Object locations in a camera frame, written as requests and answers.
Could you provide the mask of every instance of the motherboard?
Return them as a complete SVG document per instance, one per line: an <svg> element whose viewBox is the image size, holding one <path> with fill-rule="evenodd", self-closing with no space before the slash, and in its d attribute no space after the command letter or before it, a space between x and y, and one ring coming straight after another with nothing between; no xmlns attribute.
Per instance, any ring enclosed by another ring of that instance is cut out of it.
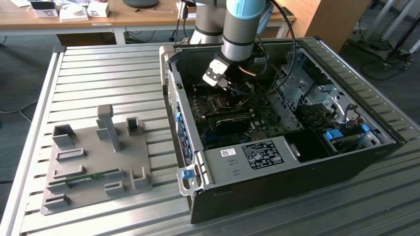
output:
<svg viewBox="0 0 420 236"><path fill-rule="evenodd" d="M248 90L264 89L246 82ZM279 136L286 129L267 98L194 85L190 105L206 149Z"/></svg>

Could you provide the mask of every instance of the gray fixture block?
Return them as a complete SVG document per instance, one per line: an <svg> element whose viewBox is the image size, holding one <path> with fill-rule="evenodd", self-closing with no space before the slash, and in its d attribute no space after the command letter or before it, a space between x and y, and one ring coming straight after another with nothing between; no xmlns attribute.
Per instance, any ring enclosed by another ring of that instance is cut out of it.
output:
<svg viewBox="0 0 420 236"><path fill-rule="evenodd" d="M72 166L66 169L55 170L54 178L67 178L78 175L83 175L86 173L86 169L83 165Z"/></svg>
<svg viewBox="0 0 420 236"><path fill-rule="evenodd" d="M67 151L58 152L58 161L70 160L72 158L79 158L86 156L84 148L76 148Z"/></svg>
<svg viewBox="0 0 420 236"><path fill-rule="evenodd" d="M140 124L143 122L139 121L138 117L127 118L126 123L127 123L127 131L128 131L130 136L143 133L143 130L142 130L143 124Z"/></svg>
<svg viewBox="0 0 420 236"><path fill-rule="evenodd" d="M111 173L107 173L104 176L107 180L114 180L114 179L123 178L126 176L126 172L122 170L122 168L119 168L119 170Z"/></svg>
<svg viewBox="0 0 420 236"><path fill-rule="evenodd" d="M52 192L52 193L62 193L64 192L66 190L70 190L70 186L67 185L66 182L63 183L56 183L56 184L51 184L47 189Z"/></svg>
<svg viewBox="0 0 420 236"><path fill-rule="evenodd" d="M122 150L122 143L119 140L116 128L112 123L114 109L111 104L98 106L98 118L106 123L110 139L114 146L114 151Z"/></svg>
<svg viewBox="0 0 420 236"><path fill-rule="evenodd" d="M106 122L104 122L102 119L98 119L98 120L96 120L96 124L98 124L98 128L100 128L100 129L107 128Z"/></svg>
<svg viewBox="0 0 420 236"><path fill-rule="evenodd" d="M58 125L54 128L52 140L59 147L74 145L71 135L74 135L74 129L68 124Z"/></svg>
<svg viewBox="0 0 420 236"><path fill-rule="evenodd" d="M51 208L62 208L67 207L70 205L70 198L66 194L59 194L46 200L44 206L51 209Z"/></svg>
<svg viewBox="0 0 420 236"><path fill-rule="evenodd" d="M108 196L123 194L126 191L123 181L104 184L104 190Z"/></svg>
<svg viewBox="0 0 420 236"><path fill-rule="evenodd" d="M99 118L110 118L108 121L111 121L111 115L112 107L99 107ZM124 122L108 125L103 119L96 121L98 126L75 129L74 134L68 132L74 145L52 144L42 206L42 214L44 215L139 194L152 189L144 123L140 118L128 118ZM122 143L122 150L116 152L110 138L110 127L115 131L119 143ZM103 140L98 138L100 136L98 131L102 132L102 129L107 132ZM120 191L118 193L111 190L108 194L104 190L106 184L118 181L123 182L124 191L118 190ZM47 202L47 199L56 197L58 194L66 194L71 199L71 204L47 207L47 203L51 202Z"/></svg>
<svg viewBox="0 0 420 236"><path fill-rule="evenodd" d="M98 129L96 135L98 135L100 141L110 140L110 134L108 134L107 128Z"/></svg>
<svg viewBox="0 0 420 236"><path fill-rule="evenodd" d="M136 175L134 169L130 170L131 184L135 189L150 190L152 189L151 178L147 176L144 167L142 167L142 175Z"/></svg>

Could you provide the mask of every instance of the white box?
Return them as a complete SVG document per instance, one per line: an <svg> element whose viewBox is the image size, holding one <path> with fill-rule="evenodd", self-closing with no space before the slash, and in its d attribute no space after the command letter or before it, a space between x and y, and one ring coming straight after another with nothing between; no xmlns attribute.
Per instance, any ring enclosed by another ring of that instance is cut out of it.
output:
<svg viewBox="0 0 420 236"><path fill-rule="evenodd" d="M86 8L83 7L80 12L75 15L72 11L60 10L60 22L88 21Z"/></svg>
<svg viewBox="0 0 420 236"><path fill-rule="evenodd" d="M58 17L59 16L56 9L43 9L43 10L34 9L34 12L35 12L35 15L38 16L38 18Z"/></svg>
<svg viewBox="0 0 420 236"><path fill-rule="evenodd" d="M108 17L110 5L107 2L91 2L87 7L87 14L91 17Z"/></svg>

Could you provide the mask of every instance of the white label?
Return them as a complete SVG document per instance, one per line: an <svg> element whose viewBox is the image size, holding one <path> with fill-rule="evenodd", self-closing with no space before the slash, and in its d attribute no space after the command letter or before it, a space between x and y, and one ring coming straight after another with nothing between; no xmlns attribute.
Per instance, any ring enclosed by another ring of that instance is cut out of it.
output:
<svg viewBox="0 0 420 236"><path fill-rule="evenodd" d="M92 23L92 26L110 26L111 23Z"/></svg>
<svg viewBox="0 0 420 236"><path fill-rule="evenodd" d="M227 150L222 150L220 153L222 153L222 156L224 156L224 157L226 157L226 156L236 155L236 152L235 152L235 149L234 149L234 148L227 149Z"/></svg>

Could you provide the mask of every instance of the white device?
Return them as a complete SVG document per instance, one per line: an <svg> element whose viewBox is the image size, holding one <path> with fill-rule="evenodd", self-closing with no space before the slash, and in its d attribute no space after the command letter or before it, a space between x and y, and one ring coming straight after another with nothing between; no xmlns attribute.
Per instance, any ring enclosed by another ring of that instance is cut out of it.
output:
<svg viewBox="0 0 420 236"><path fill-rule="evenodd" d="M108 17L110 5L107 2L91 2L87 7L87 14L91 17Z"/></svg>
<svg viewBox="0 0 420 236"><path fill-rule="evenodd" d="M60 22L87 21L86 8L78 4L68 4L60 8Z"/></svg>

